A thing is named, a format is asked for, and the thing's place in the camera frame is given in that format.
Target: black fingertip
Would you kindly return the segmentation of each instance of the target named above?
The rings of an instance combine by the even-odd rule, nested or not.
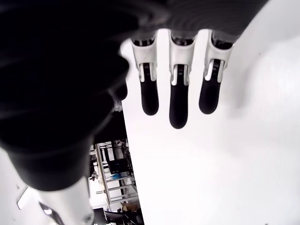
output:
[[[199,108],[204,114],[212,114],[219,101],[221,83],[217,82],[217,79],[211,78],[210,81],[206,81],[203,78],[202,88],[199,99]]]
[[[141,94],[142,109],[149,116],[155,115],[159,108],[157,82],[145,79],[141,82]]]
[[[175,129],[183,128],[188,120],[188,86],[171,85],[170,123]]]

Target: black rubber cover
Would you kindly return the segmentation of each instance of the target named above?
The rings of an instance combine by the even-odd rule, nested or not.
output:
[[[109,93],[113,97],[113,99],[117,101],[123,101],[128,94],[126,81],[123,81],[117,87],[111,88]]]
[[[153,116],[158,112],[159,108],[158,87],[156,81],[151,80],[147,65],[144,65],[144,73],[145,81],[141,82],[142,109],[147,115]]]
[[[188,86],[183,84],[183,74],[178,74],[177,84],[171,85],[170,123],[176,129],[185,126],[188,120]]]
[[[27,185],[61,190],[85,175],[92,134],[106,126],[113,107],[108,94],[93,99],[0,120],[0,145]]]
[[[211,114],[216,110],[219,101],[220,86],[221,84],[214,77],[210,81],[206,81],[203,78],[199,108],[204,114]]]

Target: robotic finger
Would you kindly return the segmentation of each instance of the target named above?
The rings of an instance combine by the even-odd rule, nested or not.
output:
[[[223,71],[226,69],[233,43],[222,41],[209,31],[199,108],[204,114],[213,113],[218,105]]]
[[[180,129],[188,120],[188,86],[192,70],[197,32],[169,31],[171,99],[169,118],[171,125]]]

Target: white table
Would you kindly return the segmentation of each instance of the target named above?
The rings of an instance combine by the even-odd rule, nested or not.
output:
[[[199,33],[181,130],[168,118],[167,31],[158,33],[159,111],[152,117],[142,110],[124,43],[131,69],[123,109],[146,225],[300,224],[299,7],[298,0],[272,0],[253,20],[232,52],[212,115],[198,107],[207,31]]]

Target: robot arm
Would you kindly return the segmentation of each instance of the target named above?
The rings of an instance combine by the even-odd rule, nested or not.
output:
[[[146,114],[158,111],[156,31],[170,29],[170,122],[188,119],[196,34],[209,29],[199,106],[218,104],[233,44],[267,0],[4,0],[0,3],[0,145],[59,225],[90,225],[85,171],[113,98],[127,94],[132,38]]]

